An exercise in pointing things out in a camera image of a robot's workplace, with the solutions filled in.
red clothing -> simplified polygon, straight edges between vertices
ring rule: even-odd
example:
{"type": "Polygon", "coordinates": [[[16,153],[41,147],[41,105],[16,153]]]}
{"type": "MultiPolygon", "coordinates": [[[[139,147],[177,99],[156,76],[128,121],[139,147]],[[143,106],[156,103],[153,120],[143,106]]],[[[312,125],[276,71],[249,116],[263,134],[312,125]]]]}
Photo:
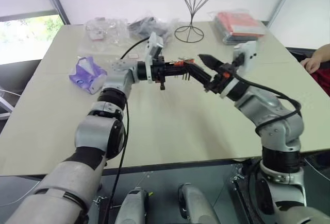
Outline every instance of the red clothing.
{"type": "Polygon", "coordinates": [[[318,69],[311,76],[321,86],[321,88],[323,88],[328,96],[330,96],[330,68],[318,69]]]}

window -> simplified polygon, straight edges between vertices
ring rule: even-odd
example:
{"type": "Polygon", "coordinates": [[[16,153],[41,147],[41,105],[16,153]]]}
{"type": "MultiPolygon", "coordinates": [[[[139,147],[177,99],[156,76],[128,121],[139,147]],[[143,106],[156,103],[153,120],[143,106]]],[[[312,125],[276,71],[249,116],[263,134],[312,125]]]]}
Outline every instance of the window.
{"type": "Polygon", "coordinates": [[[0,64],[42,59],[61,26],[59,15],[0,22],[0,64]]]}

human hand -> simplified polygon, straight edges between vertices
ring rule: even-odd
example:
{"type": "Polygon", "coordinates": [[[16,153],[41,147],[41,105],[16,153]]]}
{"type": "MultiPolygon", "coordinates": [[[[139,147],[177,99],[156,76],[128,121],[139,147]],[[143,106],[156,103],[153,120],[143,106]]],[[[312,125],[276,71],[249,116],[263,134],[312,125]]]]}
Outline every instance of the human hand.
{"type": "Polygon", "coordinates": [[[312,74],[320,68],[321,59],[317,57],[306,58],[301,61],[300,64],[307,70],[307,72],[312,74]]]}

wire stand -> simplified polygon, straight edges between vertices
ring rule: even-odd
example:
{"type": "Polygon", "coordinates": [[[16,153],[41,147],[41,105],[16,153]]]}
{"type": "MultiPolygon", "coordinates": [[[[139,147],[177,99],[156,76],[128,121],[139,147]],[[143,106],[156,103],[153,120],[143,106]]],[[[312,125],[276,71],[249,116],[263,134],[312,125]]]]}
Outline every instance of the wire stand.
{"type": "Polygon", "coordinates": [[[204,38],[204,33],[198,27],[193,25],[193,19],[197,11],[200,10],[209,0],[184,0],[189,12],[190,23],[187,26],[179,27],[175,30],[175,37],[186,43],[196,43],[204,38]]]}

floor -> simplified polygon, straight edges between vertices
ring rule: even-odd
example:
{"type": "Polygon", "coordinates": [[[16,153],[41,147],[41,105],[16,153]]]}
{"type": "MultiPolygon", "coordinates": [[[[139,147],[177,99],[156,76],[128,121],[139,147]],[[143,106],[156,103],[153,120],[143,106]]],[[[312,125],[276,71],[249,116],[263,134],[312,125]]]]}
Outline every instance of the floor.
{"type": "MultiPolygon", "coordinates": [[[[241,208],[236,208],[231,195],[231,176],[236,165],[208,166],[184,169],[172,169],[145,173],[123,174],[120,176],[117,192],[114,198],[115,205],[120,204],[128,191],[140,186],[148,192],[150,197],[148,212],[149,223],[170,224],[187,223],[182,219],[177,205],[177,188],[181,183],[190,182],[200,188],[209,202],[214,206],[222,224],[247,224],[241,208]]],[[[310,167],[305,168],[305,183],[307,202],[309,206],[317,208],[330,215],[330,182],[317,175],[310,167]]],[[[111,191],[114,176],[102,177],[103,188],[98,195],[106,196],[111,191]]],[[[19,199],[36,184],[36,181],[20,177],[0,177],[0,224],[10,217],[20,202],[2,207],[1,205],[19,199]]],[[[111,211],[110,222],[113,223],[118,209],[111,211]]],[[[98,209],[92,205],[90,224],[96,224],[98,209]]]]}

